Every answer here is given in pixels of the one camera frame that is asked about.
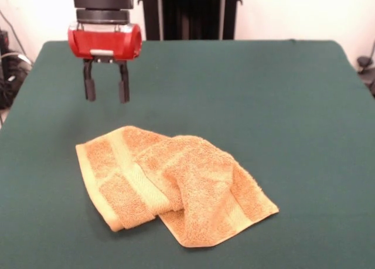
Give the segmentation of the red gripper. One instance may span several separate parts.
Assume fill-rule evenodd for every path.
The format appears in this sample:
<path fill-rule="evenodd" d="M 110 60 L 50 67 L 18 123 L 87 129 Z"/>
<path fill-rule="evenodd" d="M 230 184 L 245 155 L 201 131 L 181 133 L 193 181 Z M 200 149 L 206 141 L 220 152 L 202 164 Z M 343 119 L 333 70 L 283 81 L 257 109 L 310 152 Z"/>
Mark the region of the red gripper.
<path fill-rule="evenodd" d="M 129 102 L 129 75 L 127 62 L 137 58 L 142 49 L 141 29 L 137 24 L 109 25 L 107 30 L 94 30 L 72 24 L 67 31 L 68 43 L 73 54 L 83 60 L 83 77 L 86 99 L 96 100 L 96 89 L 91 76 L 93 59 L 104 56 L 120 61 L 121 80 L 119 97 L 121 103 Z"/>

